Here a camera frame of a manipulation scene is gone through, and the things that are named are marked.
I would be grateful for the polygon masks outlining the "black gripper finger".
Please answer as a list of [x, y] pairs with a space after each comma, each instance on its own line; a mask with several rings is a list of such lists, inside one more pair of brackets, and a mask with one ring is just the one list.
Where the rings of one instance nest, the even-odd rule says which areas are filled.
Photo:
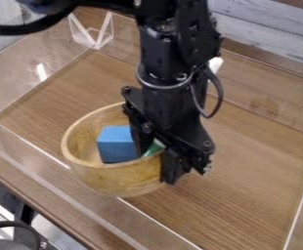
[[153, 124], [150, 122], [146, 122], [143, 124], [133, 125], [131, 134], [138, 154], [143, 155], [149, 150], [154, 140]]
[[174, 185], [189, 172], [186, 157], [173, 147], [169, 147], [161, 158], [161, 180], [169, 185]]

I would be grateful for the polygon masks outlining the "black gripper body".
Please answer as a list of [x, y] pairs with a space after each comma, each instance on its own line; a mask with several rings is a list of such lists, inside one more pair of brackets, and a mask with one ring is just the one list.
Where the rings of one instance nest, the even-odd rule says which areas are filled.
[[165, 80], [139, 67], [137, 77], [141, 85], [122, 88], [130, 125], [150, 122], [154, 138], [186, 157], [190, 172], [207, 173], [215, 145], [202, 120], [215, 116], [205, 111], [215, 74], [202, 65]]

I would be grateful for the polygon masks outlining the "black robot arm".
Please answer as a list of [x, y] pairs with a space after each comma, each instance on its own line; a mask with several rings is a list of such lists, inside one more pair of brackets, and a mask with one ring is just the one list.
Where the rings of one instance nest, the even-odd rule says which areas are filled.
[[161, 157], [161, 180], [175, 184], [213, 163], [215, 145], [203, 119], [209, 85], [225, 96], [211, 70], [223, 37], [215, 29], [207, 0], [27, 0], [29, 7], [51, 17], [79, 7], [114, 10], [135, 18], [141, 34], [141, 60], [137, 67], [139, 87], [125, 87], [123, 112], [130, 117], [138, 151], [153, 140], [166, 149]]

